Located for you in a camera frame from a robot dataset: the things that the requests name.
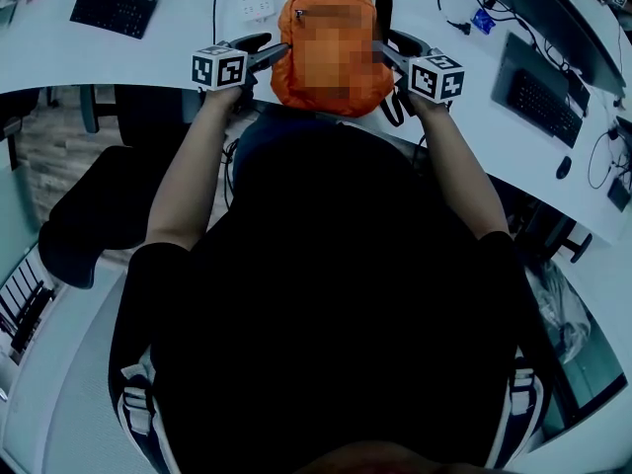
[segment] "black keyboard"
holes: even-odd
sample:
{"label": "black keyboard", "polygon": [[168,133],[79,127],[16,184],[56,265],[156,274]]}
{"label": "black keyboard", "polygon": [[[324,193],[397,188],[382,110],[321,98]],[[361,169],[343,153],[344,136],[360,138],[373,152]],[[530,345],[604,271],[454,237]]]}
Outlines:
{"label": "black keyboard", "polygon": [[582,119],[526,70],[515,73],[507,103],[549,135],[558,137],[569,147],[575,145]]}
{"label": "black keyboard", "polygon": [[157,0],[77,0],[70,21],[142,39]]}

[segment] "wooden floor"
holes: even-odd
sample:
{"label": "wooden floor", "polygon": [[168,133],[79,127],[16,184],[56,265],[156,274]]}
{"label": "wooden floor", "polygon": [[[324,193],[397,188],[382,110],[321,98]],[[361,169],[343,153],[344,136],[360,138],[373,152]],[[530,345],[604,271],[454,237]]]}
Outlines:
{"label": "wooden floor", "polygon": [[[38,106],[24,119],[23,129],[15,139],[18,161],[28,169],[33,201],[42,223],[48,220],[50,210],[106,148],[122,145],[117,117],[99,118],[100,131],[97,134],[86,132],[81,118],[78,87],[55,88],[54,98],[59,107],[47,107],[44,90],[41,91]],[[97,101],[113,103],[113,87],[98,86]],[[234,118],[226,129],[227,143],[238,138],[256,116],[257,113],[250,112]],[[409,142],[388,135],[380,136],[394,144],[409,159],[413,156],[415,146]],[[209,226],[226,212],[223,167],[222,165],[219,171]],[[133,249],[106,251],[103,256],[127,265],[133,252]]]}

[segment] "black shirt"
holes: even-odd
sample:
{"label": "black shirt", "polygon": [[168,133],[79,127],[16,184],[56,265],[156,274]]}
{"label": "black shirt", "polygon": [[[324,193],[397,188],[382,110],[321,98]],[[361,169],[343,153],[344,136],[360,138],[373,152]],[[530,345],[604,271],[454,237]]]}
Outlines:
{"label": "black shirt", "polygon": [[249,155],[192,251],[136,252],[111,384],[151,344],[184,472],[363,439],[482,465],[532,300],[507,234],[477,241],[399,151],[336,126]]}

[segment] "curved desk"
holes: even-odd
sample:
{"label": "curved desk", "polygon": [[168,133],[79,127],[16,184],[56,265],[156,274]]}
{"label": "curved desk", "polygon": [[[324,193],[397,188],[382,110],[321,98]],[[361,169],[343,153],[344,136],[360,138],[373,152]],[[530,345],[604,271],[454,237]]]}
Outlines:
{"label": "curved desk", "polygon": [[[279,10],[286,0],[275,0]],[[618,63],[618,23],[595,0],[572,0],[587,16]],[[212,0],[159,0],[142,40],[71,23],[75,0],[21,2],[13,23],[0,31],[0,93],[37,86],[69,84],[144,84],[195,89],[191,55],[211,45]],[[476,11],[474,0],[441,0],[445,15],[466,21]],[[574,149],[545,135],[509,110],[492,102],[490,94],[509,31],[529,41],[515,22],[498,23],[489,36],[477,31],[467,37],[445,22],[436,0],[393,0],[392,28],[420,37],[453,56],[466,68],[463,94],[452,115],[489,174],[537,197],[612,244],[619,237],[627,212],[620,213],[606,197],[614,177],[599,190],[589,185],[588,165],[596,139],[607,130],[615,109],[613,96],[591,89],[589,116]],[[270,32],[278,41],[277,16],[264,23],[243,23],[236,0],[217,1],[217,39]],[[624,65],[632,65],[632,46],[621,34]],[[624,74],[632,86],[630,72]],[[270,70],[259,74],[255,98],[277,103],[270,87]],[[419,141],[421,125],[409,119],[394,128],[380,110],[356,123],[411,142]],[[615,159],[622,142],[608,142]],[[569,155],[573,166],[562,181],[555,172]],[[600,182],[610,164],[605,145],[592,161],[593,182]]]}

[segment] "small blue object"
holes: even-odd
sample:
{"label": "small blue object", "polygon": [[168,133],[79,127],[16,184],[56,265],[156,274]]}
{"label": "small blue object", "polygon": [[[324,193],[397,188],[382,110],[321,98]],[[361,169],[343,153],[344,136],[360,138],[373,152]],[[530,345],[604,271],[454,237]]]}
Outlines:
{"label": "small blue object", "polygon": [[496,25],[492,17],[484,9],[476,11],[472,18],[472,24],[486,36],[490,34],[491,29]]}

